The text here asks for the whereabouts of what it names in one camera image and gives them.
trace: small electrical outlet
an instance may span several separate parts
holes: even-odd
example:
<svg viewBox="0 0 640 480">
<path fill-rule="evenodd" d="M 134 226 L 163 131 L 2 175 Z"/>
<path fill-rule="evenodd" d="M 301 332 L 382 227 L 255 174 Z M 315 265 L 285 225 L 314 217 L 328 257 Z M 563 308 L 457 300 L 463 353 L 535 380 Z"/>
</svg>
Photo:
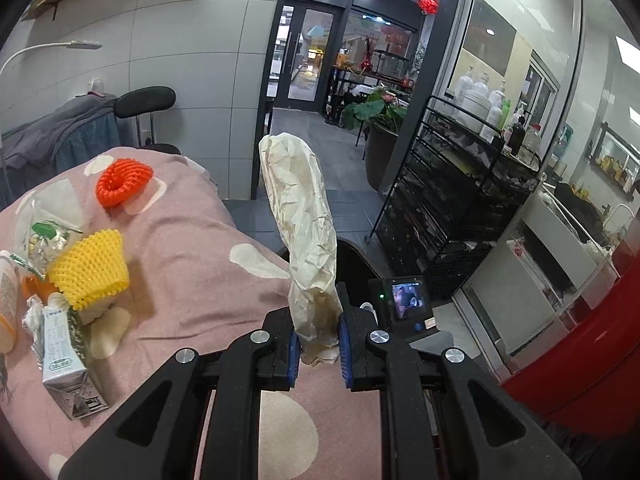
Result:
<svg viewBox="0 0 640 480">
<path fill-rule="evenodd" d="M 151 130 L 141 130 L 140 139 L 142 139 L 143 146 L 146 146 L 147 144 L 151 143 Z"/>
</svg>

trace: metal screw cap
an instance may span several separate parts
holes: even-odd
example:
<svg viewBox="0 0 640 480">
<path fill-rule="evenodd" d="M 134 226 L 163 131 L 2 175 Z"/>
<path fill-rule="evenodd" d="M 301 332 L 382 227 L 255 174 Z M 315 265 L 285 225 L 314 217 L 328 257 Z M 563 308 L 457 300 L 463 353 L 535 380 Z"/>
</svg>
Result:
<svg viewBox="0 0 640 480">
<path fill-rule="evenodd" d="M 191 348 L 181 348 L 175 353 L 175 360 L 182 364 L 193 361 L 194 357 L 196 353 Z"/>
<path fill-rule="evenodd" d="M 465 360 L 465 353 L 458 348 L 449 348 L 444 352 L 444 357 L 451 363 L 461 363 Z"/>
<path fill-rule="evenodd" d="M 270 337 L 269 332 L 266 330 L 256 330 L 251 334 L 251 341 L 254 343 L 266 343 Z"/>
<path fill-rule="evenodd" d="M 387 341 L 389 341 L 389 334 L 384 330 L 374 330 L 369 334 L 369 338 L 374 343 L 386 343 Z"/>
</svg>

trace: brown bottle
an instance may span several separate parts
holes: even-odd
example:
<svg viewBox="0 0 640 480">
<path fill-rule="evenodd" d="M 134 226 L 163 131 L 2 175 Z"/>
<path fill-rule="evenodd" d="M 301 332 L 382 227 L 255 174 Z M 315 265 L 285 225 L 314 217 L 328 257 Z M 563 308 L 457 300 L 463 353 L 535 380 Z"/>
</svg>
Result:
<svg viewBox="0 0 640 480">
<path fill-rule="evenodd" d="M 511 137 L 509 138 L 509 142 L 507 146 L 511 148 L 511 155 L 516 156 L 520 151 L 520 147 L 522 146 L 522 141 L 524 140 L 524 136 L 526 132 L 524 131 L 524 115 L 518 118 L 518 122 L 513 124 L 511 128 Z"/>
</svg>

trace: door handle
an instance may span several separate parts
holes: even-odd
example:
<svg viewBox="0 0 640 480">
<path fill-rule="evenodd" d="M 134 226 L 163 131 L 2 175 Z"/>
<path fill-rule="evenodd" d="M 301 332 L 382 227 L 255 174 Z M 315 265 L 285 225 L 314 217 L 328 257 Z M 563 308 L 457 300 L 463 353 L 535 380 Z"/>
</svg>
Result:
<svg viewBox="0 0 640 480">
<path fill-rule="evenodd" d="M 284 73 L 283 70 L 286 69 L 287 56 L 289 55 L 290 45 L 291 45 L 291 30 L 289 30 L 289 33 L 287 34 L 287 46 L 284 48 L 284 58 L 282 58 L 282 64 L 280 65 L 280 75 L 282 75 Z"/>
</svg>

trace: shelf bracket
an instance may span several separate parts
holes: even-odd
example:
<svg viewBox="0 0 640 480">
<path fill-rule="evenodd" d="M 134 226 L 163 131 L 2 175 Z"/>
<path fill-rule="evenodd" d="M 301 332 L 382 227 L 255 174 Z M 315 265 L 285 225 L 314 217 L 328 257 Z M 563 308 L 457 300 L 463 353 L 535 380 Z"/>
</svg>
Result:
<svg viewBox="0 0 640 480">
<path fill-rule="evenodd" d="M 55 4 L 45 4 L 48 6 L 53 6 L 53 17 L 51 19 L 52 22 L 56 21 L 56 14 L 58 13 L 58 3 L 56 2 Z"/>
</svg>

